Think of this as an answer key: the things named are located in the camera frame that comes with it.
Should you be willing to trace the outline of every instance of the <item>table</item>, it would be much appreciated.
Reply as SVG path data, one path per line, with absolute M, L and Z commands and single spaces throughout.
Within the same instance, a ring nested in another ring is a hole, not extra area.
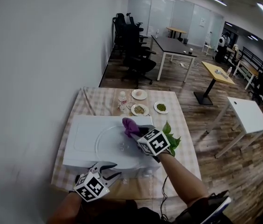
M 235 84 L 235 83 L 233 82 L 233 80 L 230 77 L 227 77 L 227 79 L 226 79 L 223 75 L 216 74 L 215 71 L 219 70 L 219 71 L 221 71 L 222 74 L 226 75 L 226 72 L 221 67 L 209 64 L 207 62 L 202 62 L 202 64 L 209 71 L 209 73 L 211 74 L 213 79 L 212 79 L 209 87 L 207 88 L 207 90 L 204 93 L 195 91 L 194 94 L 195 94 L 200 105 L 213 105 L 208 94 L 211 91 L 212 87 L 214 86 L 215 82 L 218 81 L 218 82 L 225 83 L 225 84 Z
M 239 60 L 237 66 L 236 66 L 236 69 L 235 69 L 235 71 L 234 71 L 233 76 L 236 75 L 236 72 L 237 72 L 237 70 L 238 70 L 238 68 L 239 68 L 239 65 L 242 65 L 243 67 L 245 67 L 245 68 L 247 69 L 247 73 L 246 73 L 246 75 L 245 75 L 244 78 L 247 77 L 248 73 L 251 73 L 251 74 L 252 74 L 252 77 L 250 78 L 247 86 L 244 88 L 245 90 L 247 90 L 247 88 L 249 87 L 249 85 L 252 83 L 253 78 L 254 78 L 255 76 L 256 76 L 256 77 L 259 76 L 259 72 L 258 72 L 251 64 L 247 63 L 247 62 L 244 61 L 244 60 Z
M 172 55 L 170 62 L 172 62 L 174 55 L 191 58 L 190 65 L 187 69 L 186 77 L 183 80 L 183 82 L 185 83 L 187 81 L 187 77 L 189 75 L 189 72 L 190 72 L 190 70 L 193 66 L 193 63 L 195 61 L 195 58 L 197 56 L 189 54 L 190 48 L 187 47 L 185 44 L 179 42 L 176 39 L 169 38 L 169 37 L 158 37 L 158 38 L 156 38 L 155 36 L 152 35 L 152 39 L 151 39 L 151 43 L 150 43 L 150 50 L 152 50 L 153 41 L 155 41 L 156 44 L 159 46 L 159 48 L 161 48 L 161 50 L 164 52 L 163 57 L 161 59 L 160 68 L 159 68 L 159 75 L 158 75 L 157 80 L 160 80 L 160 75 L 161 75 L 161 71 L 163 70 L 165 57 L 168 54 L 168 55 Z
M 241 138 L 248 133 L 256 133 L 255 136 L 249 140 L 240 151 L 244 150 L 252 142 L 254 142 L 261 134 L 263 134 L 263 113 L 255 101 L 238 99 L 228 97 L 228 102 L 222 109 L 220 114 L 216 117 L 215 121 L 206 130 L 207 133 L 216 126 L 223 115 L 226 113 L 229 106 L 232 108 L 233 112 L 237 117 L 236 124 L 232 127 L 235 130 L 239 125 L 242 127 L 241 133 L 230 142 L 222 151 L 215 155 L 216 158 L 221 157 L 225 152 L 227 152 L 231 147 L 233 147 Z
M 204 47 L 207 47 L 207 51 L 206 51 L 206 55 L 208 55 L 208 50 L 209 49 L 213 49 L 210 45 L 204 44 L 203 48 L 202 48 L 202 52 L 204 50 Z
M 229 60 L 230 56 L 231 56 L 231 53 L 232 54 L 235 54 L 235 51 L 232 50 L 231 48 L 227 47 L 227 51 L 229 52 L 228 56 L 227 56 L 227 61 Z
M 166 27 L 166 28 L 171 31 L 171 36 L 170 36 L 171 38 L 172 38 L 172 36 L 173 36 L 173 31 L 174 31 L 174 37 L 173 37 L 173 38 L 175 38 L 176 32 L 179 32 L 179 38 L 181 38 L 181 34 L 182 34 L 182 33 L 184 33 L 184 34 L 187 33 L 187 32 L 185 32 L 185 31 L 182 31 L 182 30 L 178 29 L 178 28 L 172 28 L 172 27 Z
M 76 98 L 76 101 L 71 110 L 67 121 L 61 143 L 58 149 L 57 158 L 55 161 L 53 177 L 51 183 L 62 190 L 72 190 L 77 173 L 66 169 L 62 165 L 63 155 L 74 115 L 106 115 L 106 116 L 129 116 L 131 113 L 122 113 L 117 108 L 118 96 L 121 91 L 125 91 L 127 101 L 135 101 L 139 104 L 146 105 L 152 117 L 154 126 L 163 128 L 166 121 L 169 122 L 172 128 L 174 137 L 181 136 L 182 141 L 176 151 L 176 159 L 179 160 L 190 172 L 201 179 L 199 165 L 194 150 L 193 142 L 179 105 L 175 92 L 168 91 L 146 91 L 148 94 L 145 100 L 134 100 L 131 96 L 132 90 L 113 89 L 113 88 L 82 88 Z M 168 108 L 168 114 L 157 113 L 153 105 L 156 101 L 164 100 Z M 138 178 L 127 180 L 126 183 L 117 180 L 111 186 L 111 192 L 105 196 L 108 199 L 157 199 L 162 198 L 162 185 L 166 178 L 166 173 L 163 167 L 160 167 L 154 177 Z M 168 196 L 177 196 L 172 184 L 169 180 L 166 182 L 166 194 Z M 154 203 L 155 210 L 159 208 L 158 204 Z

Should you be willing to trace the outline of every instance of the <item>water bottle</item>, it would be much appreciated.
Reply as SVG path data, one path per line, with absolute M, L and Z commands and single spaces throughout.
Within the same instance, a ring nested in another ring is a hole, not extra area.
M 124 111 L 125 108 L 126 108 L 126 95 L 125 95 L 125 92 L 122 91 L 120 92 L 119 97 L 118 97 L 118 109 L 120 111 Z
M 230 75 L 231 71 L 232 71 L 232 67 L 230 67 L 229 70 L 227 71 L 227 77 Z

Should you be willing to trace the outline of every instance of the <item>white table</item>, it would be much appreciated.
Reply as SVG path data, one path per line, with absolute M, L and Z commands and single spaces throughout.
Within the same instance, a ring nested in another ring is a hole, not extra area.
M 248 133 L 256 133 L 255 136 L 248 141 L 240 151 L 244 150 L 252 142 L 254 142 L 261 134 L 263 134 L 263 113 L 255 101 L 237 99 L 228 97 L 228 102 L 220 112 L 218 117 L 211 126 L 208 127 L 207 133 L 214 128 L 214 126 L 220 121 L 222 116 L 226 113 L 229 106 L 234 111 L 237 117 L 237 123 L 232 127 L 235 130 L 239 125 L 242 127 L 242 132 L 229 143 L 222 151 L 215 155 L 216 158 L 221 157 L 225 152 L 227 152 L 231 147 L 233 147 L 242 137 Z
M 245 90 L 247 90 L 249 85 L 252 83 L 253 78 L 259 76 L 259 72 L 251 64 L 247 63 L 246 61 L 240 60 L 236 66 L 233 76 L 236 75 L 236 72 L 239 69 L 239 65 L 242 65 L 245 69 L 247 69 L 247 73 L 245 74 L 244 79 L 247 77 L 248 73 L 251 73 L 252 75 L 247 86 L 244 88 Z
M 206 55 L 209 55 L 208 50 L 209 50 L 209 49 L 213 49 L 213 48 L 212 48 L 210 45 L 204 44 L 204 46 L 203 46 L 203 48 L 202 48 L 202 52 L 203 52 L 203 50 L 204 50 L 204 47 L 207 47 Z

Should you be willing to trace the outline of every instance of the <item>purple cloth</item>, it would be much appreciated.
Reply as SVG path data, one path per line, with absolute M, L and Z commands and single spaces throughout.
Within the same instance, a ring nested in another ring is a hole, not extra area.
M 125 127 L 125 134 L 129 137 L 132 138 L 131 133 L 141 137 L 141 132 L 139 130 L 139 127 L 137 126 L 136 122 L 133 121 L 130 118 L 123 118 L 122 119 L 122 124 Z

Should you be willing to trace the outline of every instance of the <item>checkered tablecloth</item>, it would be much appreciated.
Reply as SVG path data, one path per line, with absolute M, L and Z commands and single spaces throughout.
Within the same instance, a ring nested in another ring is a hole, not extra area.
M 190 172 L 201 179 L 197 157 L 193 142 L 184 119 L 181 107 L 174 92 L 170 91 L 146 91 L 147 99 L 143 101 L 134 100 L 131 96 L 132 90 L 113 88 L 82 88 L 76 98 L 75 104 L 66 124 L 57 158 L 51 183 L 64 190 L 72 190 L 77 173 L 65 168 L 62 165 L 66 141 L 69 134 L 74 115 L 104 115 L 104 116 L 128 116 L 117 109 L 117 98 L 121 91 L 126 92 L 127 102 L 135 101 L 148 106 L 149 114 L 153 124 L 162 129 L 166 121 L 170 124 L 175 138 L 181 136 L 181 143 L 175 150 L 176 159 L 179 160 Z M 165 101 L 168 114 L 157 113 L 153 105 L 156 101 Z M 163 167 L 159 168 L 151 178 L 138 178 L 129 180 L 118 180 L 112 187 L 110 195 L 106 198 L 115 199 L 157 199 L 162 198 L 161 189 L 166 178 Z M 169 179 L 166 182 L 165 193 L 168 197 L 177 196 Z

